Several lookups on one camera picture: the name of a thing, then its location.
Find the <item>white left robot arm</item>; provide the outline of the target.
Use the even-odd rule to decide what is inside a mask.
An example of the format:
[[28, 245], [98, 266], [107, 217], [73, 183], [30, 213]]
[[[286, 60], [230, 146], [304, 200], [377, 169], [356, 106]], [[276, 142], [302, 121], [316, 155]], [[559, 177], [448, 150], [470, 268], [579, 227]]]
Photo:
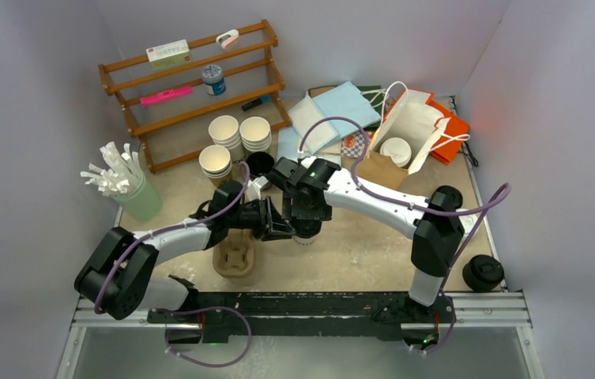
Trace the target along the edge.
[[229, 231], [249, 231], [261, 241], [290, 239], [296, 229], [270, 198], [245, 201], [243, 184], [220, 184], [211, 200], [183, 222], [151, 231], [110, 229], [77, 274], [73, 287], [95, 305], [98, 314], [122, 320], [141, 308], [163, 308], [179, 323], [195, 318], [198, 302], [188, 295], [193, 284], [180, 278], [158, 280], [153, 269], [185, 253], [207, 250]]

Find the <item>white paper cup stack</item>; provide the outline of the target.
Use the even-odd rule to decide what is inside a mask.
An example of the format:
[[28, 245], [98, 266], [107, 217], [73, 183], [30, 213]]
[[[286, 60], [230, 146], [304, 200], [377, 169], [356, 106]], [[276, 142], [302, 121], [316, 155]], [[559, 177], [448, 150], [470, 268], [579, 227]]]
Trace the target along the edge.
[[239, 131], [238, 120], [231, 115], [221, 115], [213, 119], [208, 127], [209, 136], [214, 144], [225, 147], [232, 161], [244, 160], [245, 150]]

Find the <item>orange paper bag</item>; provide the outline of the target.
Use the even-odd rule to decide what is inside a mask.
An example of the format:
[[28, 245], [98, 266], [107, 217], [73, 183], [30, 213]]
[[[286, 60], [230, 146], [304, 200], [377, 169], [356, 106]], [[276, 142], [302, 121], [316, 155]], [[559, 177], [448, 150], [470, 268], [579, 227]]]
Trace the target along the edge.
[[402, 92], [401, 101], [409, 118], [409, 136], [418, 143], [415, 157], [431, 155], [451, 164], [470, 139], [470, 126], [458, 117], [455, 97], [409, 88]]

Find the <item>white printed coffee cup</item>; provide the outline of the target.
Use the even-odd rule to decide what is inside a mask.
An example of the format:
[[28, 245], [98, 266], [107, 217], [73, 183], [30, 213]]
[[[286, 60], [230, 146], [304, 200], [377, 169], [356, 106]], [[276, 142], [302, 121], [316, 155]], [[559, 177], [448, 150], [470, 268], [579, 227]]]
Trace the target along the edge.
[[308, 246], [308, 245], [312, 244], [315, 241], [315, 239], [316, 239], [316, 236], [309, 237], [309, 238], [303, 238], [303, 237], [299, 237], [299, 236], [293, 237], [293, 240], [302, 246]]

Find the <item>brown pulp cup carrier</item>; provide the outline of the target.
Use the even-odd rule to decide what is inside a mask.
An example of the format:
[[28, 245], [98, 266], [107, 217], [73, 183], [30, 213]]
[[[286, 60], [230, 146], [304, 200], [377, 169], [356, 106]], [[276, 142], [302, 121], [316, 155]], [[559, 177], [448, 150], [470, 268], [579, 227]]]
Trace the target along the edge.
[[255, 239], [249, 230], [232, 230], [213, 247], [212, 265], [222, 277], [239, 279], [249, 276], [257, 264]]

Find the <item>kraft brown paper bag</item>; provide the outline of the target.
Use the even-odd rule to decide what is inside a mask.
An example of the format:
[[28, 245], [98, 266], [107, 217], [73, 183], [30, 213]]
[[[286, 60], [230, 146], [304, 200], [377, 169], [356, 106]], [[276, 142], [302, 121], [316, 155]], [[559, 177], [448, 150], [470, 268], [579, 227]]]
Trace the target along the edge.
[[395, 81], [385, 90], [381, 123], [352, 170], [369, 182], [396, 189], [432, 156], [448, 165], [469, 140], [469, 126], [433, 100], [434, 94]]

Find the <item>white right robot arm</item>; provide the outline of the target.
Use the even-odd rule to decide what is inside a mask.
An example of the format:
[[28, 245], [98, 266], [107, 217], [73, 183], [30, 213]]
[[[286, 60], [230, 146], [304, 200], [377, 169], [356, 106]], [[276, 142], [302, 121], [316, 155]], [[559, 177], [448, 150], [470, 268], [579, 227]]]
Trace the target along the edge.
[[343, 208], [378, 221], [411, 240], [411, 262], [416, 269], [405, 309], [415, 321], [425, 321], [437, 309], [436, 299], [464, 236], [456, 213], [460, 192], [439, 187], [430, 197], [389, 189], [320, 158], [279, 159], [266, 174], [283, 193], [282, 216], [294, 237], [312, 241], [322, 224]]

